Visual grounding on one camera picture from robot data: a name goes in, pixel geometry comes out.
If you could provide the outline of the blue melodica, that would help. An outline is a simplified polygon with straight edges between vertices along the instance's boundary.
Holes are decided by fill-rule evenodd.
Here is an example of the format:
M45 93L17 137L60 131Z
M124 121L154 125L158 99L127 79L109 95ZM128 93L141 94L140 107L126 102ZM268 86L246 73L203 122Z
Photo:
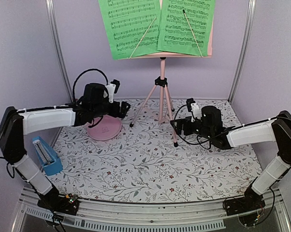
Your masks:
M47 176L52 176L63 171L59 155L45 140L37 136L32 139L32 144L41 167Z

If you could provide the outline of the green sheet music page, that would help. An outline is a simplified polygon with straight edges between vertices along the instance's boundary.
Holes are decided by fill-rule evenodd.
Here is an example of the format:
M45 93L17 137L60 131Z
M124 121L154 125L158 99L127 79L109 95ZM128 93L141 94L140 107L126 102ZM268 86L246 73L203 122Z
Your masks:
M114 60L157 53L158 0L100 0L100 11Z

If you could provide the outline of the green sheet music stack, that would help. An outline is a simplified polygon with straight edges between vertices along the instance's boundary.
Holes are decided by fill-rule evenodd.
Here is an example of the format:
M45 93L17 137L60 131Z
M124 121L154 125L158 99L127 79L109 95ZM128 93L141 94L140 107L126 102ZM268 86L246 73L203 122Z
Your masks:
M215 5L214 0L163 0L157 50L210 57Z

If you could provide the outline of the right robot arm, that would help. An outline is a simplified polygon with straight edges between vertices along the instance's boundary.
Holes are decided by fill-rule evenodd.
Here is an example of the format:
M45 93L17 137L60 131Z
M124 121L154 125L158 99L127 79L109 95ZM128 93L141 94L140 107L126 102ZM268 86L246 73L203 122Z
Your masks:
M291 169L291 113L284 110L278 115L260 121L225 127L222 113L215 106L199 108L192 104L186 118L173 119L170 124L178 136L195 134L221 150L252 145L257 149L263 171L245 190L240 206L250 211L259 203L259 196L279 182Z

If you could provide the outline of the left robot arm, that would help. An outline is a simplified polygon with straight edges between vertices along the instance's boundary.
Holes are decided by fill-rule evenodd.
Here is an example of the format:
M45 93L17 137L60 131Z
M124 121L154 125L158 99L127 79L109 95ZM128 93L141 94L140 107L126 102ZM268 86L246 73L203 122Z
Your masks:
M6 108L0 123L0 159L11 165L41 197L44 197L44 202L51 209L59 209L63 204L62 198L56 187L28 155L25 137L38 135L41 131L86 124L92 128L97 125L94 120L104 116L125 118L130 104L114 100L113 96L117 90L115 83L90 83L85 86L83 96L74 99L72 103L20 110L13 106Z

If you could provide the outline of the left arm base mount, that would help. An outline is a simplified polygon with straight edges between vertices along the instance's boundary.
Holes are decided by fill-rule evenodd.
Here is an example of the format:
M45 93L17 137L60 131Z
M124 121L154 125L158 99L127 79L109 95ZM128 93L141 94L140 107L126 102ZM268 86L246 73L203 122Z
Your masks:
M49 192L46 195L38 194L38 206L48 209L51 212L77 215L80 202L78 196L73 194L60 195L59 193Z

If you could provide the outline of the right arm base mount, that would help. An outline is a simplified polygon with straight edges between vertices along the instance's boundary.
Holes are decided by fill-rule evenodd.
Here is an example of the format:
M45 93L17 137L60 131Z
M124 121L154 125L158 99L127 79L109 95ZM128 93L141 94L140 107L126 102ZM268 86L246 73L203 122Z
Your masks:
M227 198L222 203L222 206L228 216L260 210L260 213L254 212L253 214L239 217L239 221L243 226L253 227L257 225L261 214L264 212L265 202L263 195L258 195L251 188L247 188L243 197Z

